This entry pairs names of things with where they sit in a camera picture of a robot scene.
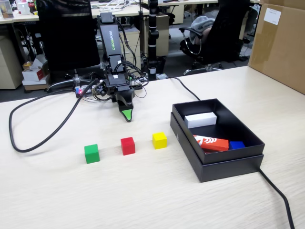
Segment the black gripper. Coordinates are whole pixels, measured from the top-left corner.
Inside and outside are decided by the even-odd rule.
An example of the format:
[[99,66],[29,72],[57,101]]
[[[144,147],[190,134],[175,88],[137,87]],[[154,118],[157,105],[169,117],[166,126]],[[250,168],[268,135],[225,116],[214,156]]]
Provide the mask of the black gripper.
[[112,102],[117,102],[120,113],[127,122],[132,121],[133,98],[135,97],[134,89],[128,84],[110,84],[107,86],[107,94]]

